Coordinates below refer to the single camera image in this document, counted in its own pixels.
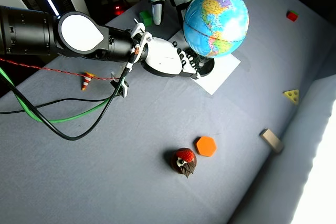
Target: map on globe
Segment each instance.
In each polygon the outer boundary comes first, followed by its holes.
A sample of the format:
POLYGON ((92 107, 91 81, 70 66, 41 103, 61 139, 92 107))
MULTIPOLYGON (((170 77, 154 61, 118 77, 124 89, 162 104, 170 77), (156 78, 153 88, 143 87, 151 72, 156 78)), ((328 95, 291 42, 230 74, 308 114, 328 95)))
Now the map on globe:
POLYGON ((243 0, 193 0, 184 17, 184 36, 205 57, 230 54, 243 42, 249 24, 243 0))

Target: globe stand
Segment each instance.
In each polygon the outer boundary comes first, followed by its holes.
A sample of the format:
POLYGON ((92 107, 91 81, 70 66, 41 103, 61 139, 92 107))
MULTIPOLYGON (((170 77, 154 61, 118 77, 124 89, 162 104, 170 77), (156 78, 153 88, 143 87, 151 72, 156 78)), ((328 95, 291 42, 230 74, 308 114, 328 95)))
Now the globe stand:
POLYGON ((215 67, 214 58, 208 58, 208 57, 198 55, 191 48, 188 48, 187 50, 185 50, 185 53, 194 58, 193 61, 196 64, 196 66, 198 68, 199 75, 201 75, 201 77, 207 76, 214 69, 214 67, 215 67))

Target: white paper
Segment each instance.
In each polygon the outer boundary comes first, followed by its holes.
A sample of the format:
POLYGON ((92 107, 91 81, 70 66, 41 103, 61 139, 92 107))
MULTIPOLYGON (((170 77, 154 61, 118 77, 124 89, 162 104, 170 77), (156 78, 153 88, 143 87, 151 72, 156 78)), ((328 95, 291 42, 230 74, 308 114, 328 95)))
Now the white paper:
MULTIPOLYGON (((178 31, 169 41, 176 41, 177 47, 182 50, 189 47, 181 30, 178 31)), ((211 73, 194 81, 210 95, 213 95, 239 64, 240 60, 231 54, 215 58, 215 67, 211 73)))

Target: orange hexagonal block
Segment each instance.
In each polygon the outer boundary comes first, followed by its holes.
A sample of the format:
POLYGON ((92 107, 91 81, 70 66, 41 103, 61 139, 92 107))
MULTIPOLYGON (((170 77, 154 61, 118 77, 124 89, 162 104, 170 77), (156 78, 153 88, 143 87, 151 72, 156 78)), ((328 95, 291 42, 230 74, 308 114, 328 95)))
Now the orange hexagonal block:
POLYGON ((211 157, 217 150, 216 142, 212 137, 202 136, 196 142, 196 148, 200 155, 211 157))

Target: red wire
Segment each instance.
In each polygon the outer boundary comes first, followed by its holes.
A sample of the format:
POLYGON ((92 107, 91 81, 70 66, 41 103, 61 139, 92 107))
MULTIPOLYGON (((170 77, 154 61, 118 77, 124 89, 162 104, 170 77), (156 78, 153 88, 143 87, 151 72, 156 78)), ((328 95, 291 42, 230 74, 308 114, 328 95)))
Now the red wire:
MULTIPOLYGON (((14 65, 18 65, 18 66, 23 66, 23 67, 27 67, 27 68, 37 68, 37 69, 44 69, 44 70, 50 70, 50 71, 55 71, 55 72, 59 72, 59 73, 67 73, 67 74, 72 74, 74 76, 81 76, 81 77, 86 77, 85 74, 80 74, 80 73, 72 73, 72 72, 68 72, 68 71, 63 71, 63 70, 59 70, 59 69, 54 69, 54 68, 42 68, 42 67, 38 67, 38 66, 32 66, 32 65, 27 65, 27 64, 23 64, 23 63, 16 63, 13 62, 11 60, 5 60, 0 58, 0 61, 4 61, 4 62, 8 62, 14 65)), ((117 80, 119 78, 99 78, 99 77, 91 77, 91 79, 96 79, 96 80, 102 80, 102 81, 111 81, 111 80, 117 80)))

